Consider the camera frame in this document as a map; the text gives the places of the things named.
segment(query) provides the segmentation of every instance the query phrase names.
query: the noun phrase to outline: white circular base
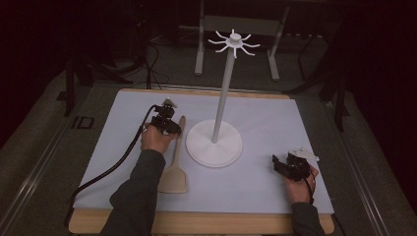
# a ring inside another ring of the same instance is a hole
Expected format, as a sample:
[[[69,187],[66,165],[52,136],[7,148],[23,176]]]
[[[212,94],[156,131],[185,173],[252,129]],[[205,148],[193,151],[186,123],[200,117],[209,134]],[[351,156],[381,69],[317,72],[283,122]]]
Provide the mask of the white circular base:
[[[243,142],[239,132],[230,124],[221,122],[217,143],[211,141],[214,120],[202,121],[187,135],[188,153],[200,164],[223,167],[233,163],[242,152]]]

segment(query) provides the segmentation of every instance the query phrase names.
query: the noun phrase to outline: wooden spatula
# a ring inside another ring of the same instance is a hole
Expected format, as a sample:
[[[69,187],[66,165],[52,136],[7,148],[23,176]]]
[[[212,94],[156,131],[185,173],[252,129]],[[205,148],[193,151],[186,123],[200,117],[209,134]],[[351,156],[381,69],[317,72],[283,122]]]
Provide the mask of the wooden spatula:
[[[157,186],[157,190],[161,193],[181,194],[187,191],[187,176],[178,165],[178,155],[185,127],[185,116],[181,116],[179,126],[181,127],[182,132],[177,138],[171,166],[163,170],[159,185]]]

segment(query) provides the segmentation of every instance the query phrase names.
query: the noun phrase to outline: hand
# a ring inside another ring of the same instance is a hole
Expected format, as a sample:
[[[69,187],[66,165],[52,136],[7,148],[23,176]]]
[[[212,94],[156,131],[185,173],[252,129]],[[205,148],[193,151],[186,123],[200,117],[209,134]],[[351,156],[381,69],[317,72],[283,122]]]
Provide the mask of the hand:
[[[142,132],[141,150],[153,149],[164,153],[169,143],[177,137],[176,134],[162,135],[156,127],[150,124],[146,124],[146,127]]]
[[[310,187],[312,188],[312,192],[314,193],[314,190],[316,189],[316,176],[319,174],[319,170],[314,168],[310,165],[310,171],[312,174],[310,174],[309,177],[307,177],[307,182],[309,183]],[[287,192],[289,201],[294,203],[310,203],[311,196],[309,192],[309,187],[307,186],[306,182],[303,180],[295,182],[293,180],[290,180],[286,177],[283,177]]]

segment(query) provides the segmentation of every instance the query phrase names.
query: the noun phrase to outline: gray sleeve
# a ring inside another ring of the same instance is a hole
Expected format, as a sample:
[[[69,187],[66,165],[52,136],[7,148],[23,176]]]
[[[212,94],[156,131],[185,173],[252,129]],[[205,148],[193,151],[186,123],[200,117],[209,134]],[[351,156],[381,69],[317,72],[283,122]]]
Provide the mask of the gray sleeve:
[[[151,149],[141,152],[130,179],[110,197],[113,210],[100,235],[150,235],[164,166],[161,153]]]
[[[307,203],[295,203],[291,205],[291,208],[292,228],[297,235],[325,235],[315,206]]]

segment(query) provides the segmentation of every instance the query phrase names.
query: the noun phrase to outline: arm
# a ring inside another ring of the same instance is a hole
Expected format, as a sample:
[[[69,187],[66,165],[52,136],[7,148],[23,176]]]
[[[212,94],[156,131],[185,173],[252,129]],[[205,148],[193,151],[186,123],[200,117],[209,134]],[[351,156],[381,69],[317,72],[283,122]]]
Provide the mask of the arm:
[[[319,171],[310,167],[312,174],[306,179],[312,191],[316,188],[315,178]],[[309,187],[304,181],[294,182],[284,178],[292,208],[292,227],[297,235],[325,235],[320,225],[319,214],[315,206],[310,205]]]
[[[150,235],[157,185],[165,166],[162,154],[174,138],[161,135],[154,126],[142,133],[141,155],[130,179],[110,197],[113,210],[100,235]]]

